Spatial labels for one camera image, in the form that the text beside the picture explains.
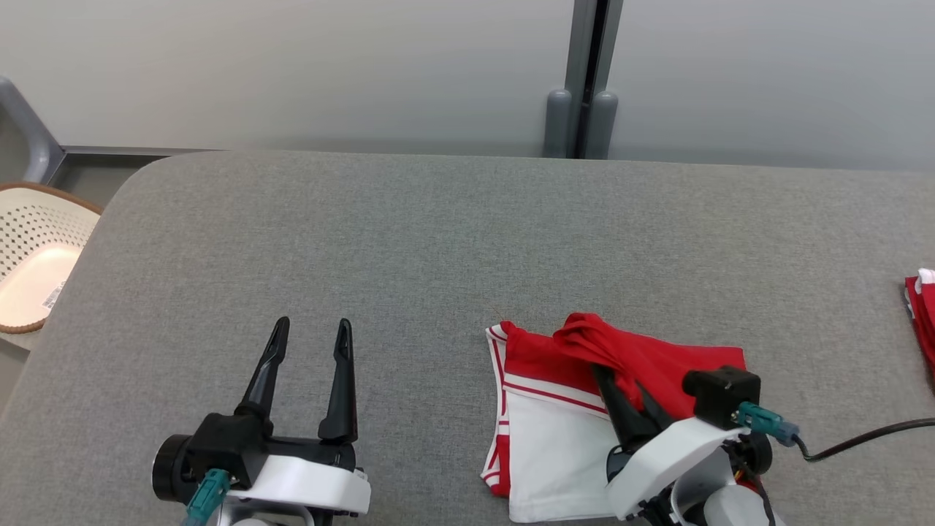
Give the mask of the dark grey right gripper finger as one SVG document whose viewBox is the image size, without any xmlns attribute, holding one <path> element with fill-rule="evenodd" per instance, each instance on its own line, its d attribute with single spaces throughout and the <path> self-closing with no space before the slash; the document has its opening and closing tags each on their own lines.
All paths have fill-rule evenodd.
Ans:
<svg viewBox="0 0 935 526">
<path fill-rule="evenodd" d="M 637 432 L 636 433 L 659 433 L 667 430 L 675 419 L 658 403 L 648 390 L 637 382 L 637 393 L 640 395 L 640 403 L 635 409 Z"/>
<path fill-rule="evenodd" d="M 592 364 L 592 373 L 619 446 L 641 446 L 644 443 L 644 420 L 617 386 L 614 372 L 608 367 Z"/>
</svg>

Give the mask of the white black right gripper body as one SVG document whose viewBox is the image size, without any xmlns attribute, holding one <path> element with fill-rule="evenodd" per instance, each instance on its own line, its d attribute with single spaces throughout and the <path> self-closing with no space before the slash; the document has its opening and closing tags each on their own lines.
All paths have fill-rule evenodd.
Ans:
<svg viewBox="0 0 935 526">
<path fill-rule="evenodd" d="M 617 519 L 636 515 L 648 502 L 720 449 L 725 441 L 737 441 L 741 427 L 724 430 L 698 417 L 675 422 L 645 443 L 608 483 L 608 499 Z"/>
</svg>

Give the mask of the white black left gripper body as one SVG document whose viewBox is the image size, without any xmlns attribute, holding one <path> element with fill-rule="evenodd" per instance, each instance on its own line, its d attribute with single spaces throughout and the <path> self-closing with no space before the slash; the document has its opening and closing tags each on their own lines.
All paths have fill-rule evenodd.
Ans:
<svg viewBox="0 0 935 526">
<path fill-rule="evenodd" d="M 360 516 L 372 489 L 352 443 L 274 438 L 250 489 L 231 489 L 232 516 Z"/>
</svg>

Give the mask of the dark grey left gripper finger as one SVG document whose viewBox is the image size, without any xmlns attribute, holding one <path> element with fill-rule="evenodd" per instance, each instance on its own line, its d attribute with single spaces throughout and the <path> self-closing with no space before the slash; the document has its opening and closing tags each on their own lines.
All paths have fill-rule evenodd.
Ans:
<svg viewBox="0 0 935 526">
<path fill-rule="evenodd" d="M 338 323 L 333 350 L 336 364 L 327 414 L 318 424 L 318 439 L 325 443 L 353 443 L 358 438 L 353 327 L 348 319 Z"/>
<path fill-rule="evenodd" d="M 276 392 L 278 367 L 285 359 L 289 330 L 289 317 L 281 316 L 272 329 L 245 394 L 237 404 L 237 415 L 256 417 L 262 423 L 264 432 L 273 430 L 270 413 Z"/>
</svg>

